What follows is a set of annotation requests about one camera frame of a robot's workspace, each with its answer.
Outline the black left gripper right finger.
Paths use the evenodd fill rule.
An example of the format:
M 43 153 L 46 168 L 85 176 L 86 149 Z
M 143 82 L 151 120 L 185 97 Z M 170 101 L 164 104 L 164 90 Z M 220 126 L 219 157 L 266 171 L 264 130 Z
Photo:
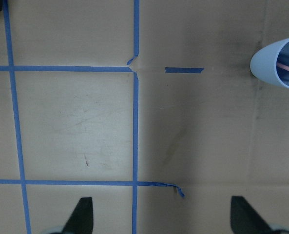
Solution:
M 231 230 L 234 234 L 271 234 L 274 232 L 243 196 L 231 197 Z

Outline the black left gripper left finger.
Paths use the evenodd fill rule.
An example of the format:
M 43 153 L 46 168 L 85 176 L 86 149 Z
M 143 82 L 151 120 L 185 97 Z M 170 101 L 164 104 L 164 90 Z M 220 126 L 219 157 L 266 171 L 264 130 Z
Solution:
M 93 200 L 82 197 L 64 225 L 62 234 L 91 234 L 94 228 Z

